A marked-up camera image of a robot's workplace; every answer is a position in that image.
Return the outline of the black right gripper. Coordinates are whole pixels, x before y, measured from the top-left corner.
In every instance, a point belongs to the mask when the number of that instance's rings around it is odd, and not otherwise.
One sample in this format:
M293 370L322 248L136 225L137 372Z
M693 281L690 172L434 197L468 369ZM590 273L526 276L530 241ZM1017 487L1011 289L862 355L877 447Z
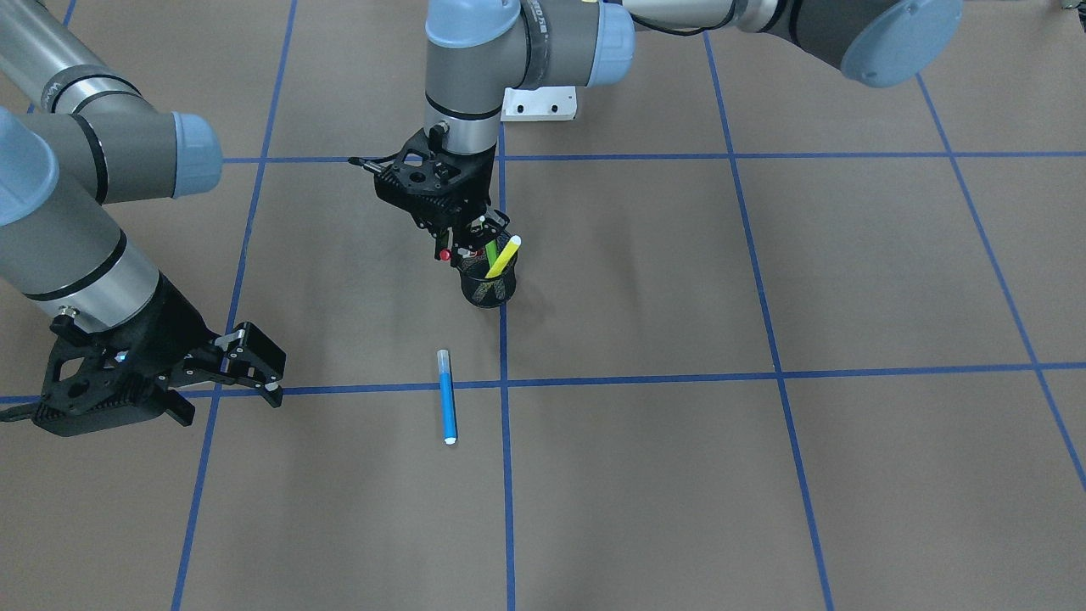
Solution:
M166 275L131 320L104 332L78 332L54 318L58 338L37 400L7 407L3 422L30 420L61 437L102 432L166 413L193 425L195 406L175 389L242 386L272 407L283 402L286 352L256 324L217 336Z

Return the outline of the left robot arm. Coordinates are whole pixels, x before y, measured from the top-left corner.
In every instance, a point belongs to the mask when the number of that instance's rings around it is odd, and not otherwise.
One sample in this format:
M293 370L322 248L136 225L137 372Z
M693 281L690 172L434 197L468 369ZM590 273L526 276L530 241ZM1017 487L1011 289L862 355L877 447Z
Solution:
M506 90L621 81L635 30L730 26L798 47L868 87L907 81L954 39L961 1L431 1L424 131L492 166Z

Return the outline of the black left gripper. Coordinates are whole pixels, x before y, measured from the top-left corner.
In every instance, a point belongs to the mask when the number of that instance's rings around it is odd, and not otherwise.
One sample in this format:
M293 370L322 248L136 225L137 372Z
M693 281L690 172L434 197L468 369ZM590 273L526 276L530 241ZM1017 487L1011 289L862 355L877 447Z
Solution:
M500 211L488 211L470 220L454 220L450 227L437 231L437 252L450 249L453 256L449 264L458 264L460 258L478 255L487 243L507 231L512 219Z

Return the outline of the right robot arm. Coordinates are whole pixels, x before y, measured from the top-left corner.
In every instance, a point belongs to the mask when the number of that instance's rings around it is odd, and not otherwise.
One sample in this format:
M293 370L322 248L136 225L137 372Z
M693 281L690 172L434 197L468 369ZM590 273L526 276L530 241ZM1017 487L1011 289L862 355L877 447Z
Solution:
M105 209L206 193L220 181L207 120L160 112L39 1L4 1L3 74L37 100L3 111L3 279L56 340L37 399L7 407L61 437L195 409L213 382L282 405L286 353L252 323L220 335Z

